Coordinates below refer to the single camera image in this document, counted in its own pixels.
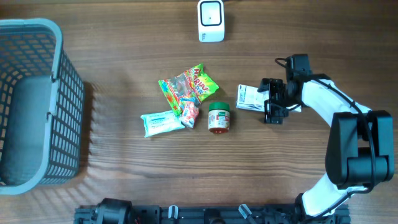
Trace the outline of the Kleenex tissue pack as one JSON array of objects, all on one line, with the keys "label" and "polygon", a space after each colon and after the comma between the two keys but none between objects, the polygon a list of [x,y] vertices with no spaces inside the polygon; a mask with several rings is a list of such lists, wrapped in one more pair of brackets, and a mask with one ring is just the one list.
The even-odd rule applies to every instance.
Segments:
[{"label": "Kleenex tissue pack", "polygon": [[199,108],[192,101],[188,101],[179,117],[179,120],[188,128],[193,128],[199,115]]}]

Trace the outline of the Haribo candy bag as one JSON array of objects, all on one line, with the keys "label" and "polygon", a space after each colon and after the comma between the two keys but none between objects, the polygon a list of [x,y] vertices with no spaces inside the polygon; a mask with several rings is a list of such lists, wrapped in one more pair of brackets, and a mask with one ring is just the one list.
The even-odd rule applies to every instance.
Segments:
[{"label": "Haribo candy bag", "polygon": [[182,114],[188,102],[200,105],[219,89],[219,86],[204,72],[202,63],[176,77],[159,80],[158,84],[177,116]]}]

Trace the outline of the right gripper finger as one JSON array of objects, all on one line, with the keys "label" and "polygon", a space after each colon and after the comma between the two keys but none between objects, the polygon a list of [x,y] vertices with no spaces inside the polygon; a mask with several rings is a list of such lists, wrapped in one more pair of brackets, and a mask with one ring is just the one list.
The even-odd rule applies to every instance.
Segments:
[{"label": "right gripper finger", "polygon": [[263,78],[260,82],[259,88],[257,92],[277,92],[283,91],[285,88],[285,84],[283,83],[282,79],[275,79],[275,78]]},{"label": "right gripper finger", "polygon": [[264,122],[267,124],[283,124],[285,118],[285,108],[272,103],[270,101],[264,102],[265,117]]}]

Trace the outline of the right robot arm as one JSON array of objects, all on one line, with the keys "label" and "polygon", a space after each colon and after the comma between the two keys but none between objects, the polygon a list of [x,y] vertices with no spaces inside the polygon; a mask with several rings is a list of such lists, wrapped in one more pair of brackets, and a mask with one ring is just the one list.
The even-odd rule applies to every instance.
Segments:
[{"label": "right robot arm", "polygon": [[339,90],[324,73],[313,73],[308,55],[276,58],[286,80],[263,78],[257,89],[268,93],[264,122],[282,124],[298,107],[317,112],[329,125],[325,175],[295,203],[298,223],[320,222],[357,194],[370,193],[394,175],[392,116],[374,111]]}]

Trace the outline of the white paper box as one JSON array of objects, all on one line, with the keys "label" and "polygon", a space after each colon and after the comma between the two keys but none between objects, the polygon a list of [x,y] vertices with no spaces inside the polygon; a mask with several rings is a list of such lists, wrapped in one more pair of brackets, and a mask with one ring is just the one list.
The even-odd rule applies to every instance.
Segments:
[{"label": "white paper box", "polygon": [[264,102],[269,99],[269,92],[258,92],[256,87],[238,85],[237,109],[265,112]]}]

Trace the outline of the green lid spice jar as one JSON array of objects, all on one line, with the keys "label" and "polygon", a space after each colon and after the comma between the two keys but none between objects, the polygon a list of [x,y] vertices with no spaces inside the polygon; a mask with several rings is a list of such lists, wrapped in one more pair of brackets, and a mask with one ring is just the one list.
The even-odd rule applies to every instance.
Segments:
[{"label": "green lid spice jar", "polygon": [[213,134],[223,134],[229,131],[230,107],[224,102],[214,102],[209,105],[208,130]]}]

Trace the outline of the teal wet wipes pack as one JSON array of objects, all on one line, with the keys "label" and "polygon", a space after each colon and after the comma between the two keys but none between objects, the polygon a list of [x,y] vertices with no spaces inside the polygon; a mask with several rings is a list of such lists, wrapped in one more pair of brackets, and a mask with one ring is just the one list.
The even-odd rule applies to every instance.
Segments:
[{"label": "teal wet wipes pack", "polygon": [[185,128],[172,110],[161,113],[143,114],[141,115],[141,119],[144,122],[145,138]]}]

